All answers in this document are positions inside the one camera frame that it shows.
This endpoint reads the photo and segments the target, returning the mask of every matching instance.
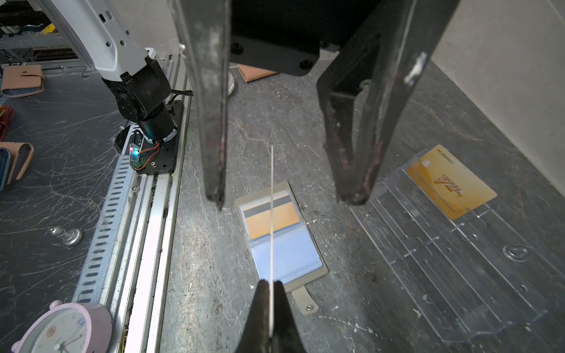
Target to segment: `red wire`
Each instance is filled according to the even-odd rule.
[[[161,149],[161,148],[159,147],[159,144],[157,144],[157,147],[158,147],[158,148],[157,148],[157,151],[155,151],[152,155],[149,156],[149,158],[147,158],[147,162],[145,162],[145,164],[144,164],[143,167],[137,168],[137,169],[134,168],[133,170],[135,170],[135,171],[140,171],[140,170],[144,169],[144,168],[147,166],[147,163],[149,163],[149,161],[151,160],[151,158],[153,158],[153,156],[156,155],[156,154],[159,152],[159,150]]]
[[[145,149],[145,150],[139,152],[138,154],[142,154],[142,153],[145,153],[145,152],[152,151],[152,150],[154,150],[154,149],[156,149],[156,148],[159,148],[159,145],[160,145],[160,142],[157,142],[157,145],[156,145],[155,147],[151,147],[150,149]]]

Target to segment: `metal knob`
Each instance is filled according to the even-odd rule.
[[[49,234],[54,237],[61,238],[63,244],[70,246],[77,244],[82,238],[80,229],[71,229],[65,231],[61,226],[54,226],[49,228]]]

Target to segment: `clock hand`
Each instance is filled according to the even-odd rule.
[[[81,338],[83,334],[84,334],[84,332],[81,333],[77,338],[73,339],[72,341],[70,341],[70,342],[68,342],[68,343],[65,343],[65,345],[63,346],[63,349],[65,349],[65,347],[67,347],[68,345],[70,345],[71,343],[73,343],[74,341],[76,341],[77,339]]]
[[[71,334],[68,336],[69,338],[73,337],[78,331],[80,331],[80,329],[82,329],[82,326],[77,327],[73,332],[71,332]],[[63,347],[66,346],[66,342],[67,342],[68,338],[63,340],[63,342],[61,342],[63,344]]]

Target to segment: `cable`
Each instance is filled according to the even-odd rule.
[[[274,270],[274,255],[273,255],[273,160],[274,160],[274,145],[271,145],[271,213],[269,214],[269,218],[271,219],[271,238],[270,238],[270,245],[271,245],[271,254],[269,255],[269,269],[270,269],[270,276],[269,276],[269,337],[273,337],[273,330],[275,327],[275,270]]]
[[[169,103],[171,103],[172,101],[175,100],[175,98],[177,98],[178,96],[180,96],[180,93],[177,93],[173,96],[173,98],[171,98],[171,100],[169,101]]]
[[[156,145],[155,147],[151,147],[150,149],[144,149],[143,151],[140,151],[138,154],[142,154],[142,153],[145,153],[145,152],[153,151],[154,149],[159,148],[159,145],[160,145],[160,143],[157,142],[157,145]]]
[[[187,96],[189,96],[189,97],[193,97],[193,96],[194,96],[194,94],[192,93],[191,90],[181,91],[181,90],[178,90],[178,89],[172,89],[172,90],[171,90],[171,93],[187,95]]]
[[[141,133],[141,131],[139,131],[138,129],[135,129],[133,131],[133,135],[134,135],[133,143],[135,143],[138,146],[141,146],[141,144],[143,143],[143,140],[144,140],[144,137],[143,137],[143,134]]]
[[[160,144],[157,144],[157,151],[153,152],[153,154],[150,155],[149,158],[147,158],[147,162],[145,162],[145,164],[143,165],[143,167],[137,168],[137,169],[134,168],[133,170],[135,170],[135,171],[140,171],[140,170],[144,169],[145,167],[147,167],[147,164],[149,163],[149,161],[151,160],[151,158],[153,158],[157,153],[159,153],[160,150],[161,150],[161,146],[160,146]]]

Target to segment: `perforated metal strip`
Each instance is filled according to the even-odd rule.
[[[128,202],[134,175],[135,172],[129,166],[129,155],[119,155],[79,283],[72,298],[73,302],[98,303],[100,300],[120,228],[120,219]]]

